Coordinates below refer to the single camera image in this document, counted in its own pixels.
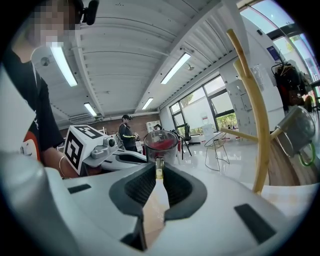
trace ceiling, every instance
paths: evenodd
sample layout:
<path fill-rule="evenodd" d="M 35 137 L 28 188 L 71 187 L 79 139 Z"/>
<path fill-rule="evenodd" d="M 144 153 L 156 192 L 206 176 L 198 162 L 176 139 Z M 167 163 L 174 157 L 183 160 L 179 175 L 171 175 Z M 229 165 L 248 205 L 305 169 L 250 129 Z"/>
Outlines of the ceiling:
<path fill-rule="evenodd" d="M 81 24 L 63 46 L 78 85 L 65 81 L 49 48 L 32 56 L 48 84 L 53 115 L 62 129 L 94 122 L 84 103 L 90 102 L 100 120 L 154 111 L 195 77 L 234 56 L 226 35 L 234 29 L 242 47 L 249 48 L 236 1 L 219 0 L 101 0 L 95 24 Z M 184 52 L 191 58 L 167 84 L 161 80 Z M 49 64 L 42 65 L 47 57 Z"/>

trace glass cup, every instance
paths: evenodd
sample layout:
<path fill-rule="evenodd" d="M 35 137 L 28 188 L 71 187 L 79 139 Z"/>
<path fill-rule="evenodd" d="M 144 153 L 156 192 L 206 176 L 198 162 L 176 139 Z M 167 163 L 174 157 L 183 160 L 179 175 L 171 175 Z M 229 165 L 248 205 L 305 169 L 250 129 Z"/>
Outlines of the glass cup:
<path fill-rule="evenodd" d="M 155 163 L 162 158 L 166 163 L 173 164 L 177 154 L 178 137 L 171 131 L 155 130 L 144 137 L 146 160 Z"/>

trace person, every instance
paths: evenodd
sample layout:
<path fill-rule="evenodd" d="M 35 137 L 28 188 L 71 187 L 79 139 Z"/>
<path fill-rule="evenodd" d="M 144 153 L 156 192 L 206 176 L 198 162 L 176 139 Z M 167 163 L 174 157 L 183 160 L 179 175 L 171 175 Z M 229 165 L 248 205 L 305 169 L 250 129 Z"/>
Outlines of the person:
<path fill-rule="evenodd" d="M 44 1 L 22 25 L 2 59 L 16 89 L 35 113 L 21 152 L 28 152 L 28 156 L 67 178 L 76 178 L 78 174 L 64 154 L 55 149 L 64 139 L 52 113 L 48 85 L 35 70 L 31 57 L 40 46 L 56 42 L 67 31 L 74 30 L 82 11 L 81 0 Z"/>
<path fill-rule="evenodd" d="M 132 119 L 131 116 L 124 114 L 122 117 L 122 124 L 119 127 L 119 135 L 123 141 L 125 150 L 138 152 L 136 147 L 136 140 L 138 139 L 137 135 L 134 135 L 130 129 L 129 123 Z"/>
<path fill-rule="evenodd" d="M 160 124 L 156 124 L 156 125 L 153 127 L 153 129 L 154 129 L 154 131 L 164 130 Z"/>

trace cup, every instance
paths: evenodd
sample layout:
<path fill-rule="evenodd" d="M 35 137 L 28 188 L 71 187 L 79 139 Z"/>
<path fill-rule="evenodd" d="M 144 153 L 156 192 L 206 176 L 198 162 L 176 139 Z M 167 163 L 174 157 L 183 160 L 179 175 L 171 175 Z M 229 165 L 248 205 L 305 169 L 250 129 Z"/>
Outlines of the cup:
<path fill-rule="evenodd" d="M 283 151 L 291 158 L 311 143 L 316 127 L 308 111 L 294 106 L 276 126 L 282 132 L 277 136 Z"/>
<path fill-rule="evenodd" d="M 146 160 L 156 163 L 162 158 L 166 163 L 173 164 L 177 154 L 178 137 L 171 131 L 154 130 L 144 137 Z"/>

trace glossy floor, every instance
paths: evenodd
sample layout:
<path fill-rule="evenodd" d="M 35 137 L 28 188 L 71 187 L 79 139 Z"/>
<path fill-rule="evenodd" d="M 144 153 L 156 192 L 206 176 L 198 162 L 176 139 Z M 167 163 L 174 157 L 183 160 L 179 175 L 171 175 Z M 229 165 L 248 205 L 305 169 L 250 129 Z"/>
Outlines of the glossy floor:
<path fill-rule="evenodd" d="M 217 149 L 217 160 L 215 151 L 207 149 L 203 144 L 189 146 L 192 156 L 184 146 L 183 160 L 181 154 L 178 154 L 176 164 L 198 169 L 200 172 L 220 173 L 242 183 L 253 184 L 256 176 L 255 158 L 257 155 L 257 145 L 239 145 L 238 141 L 226 141 L 223 147 Z M 269 177 L 265 180 L 265 185 L 269 184 Z"/>

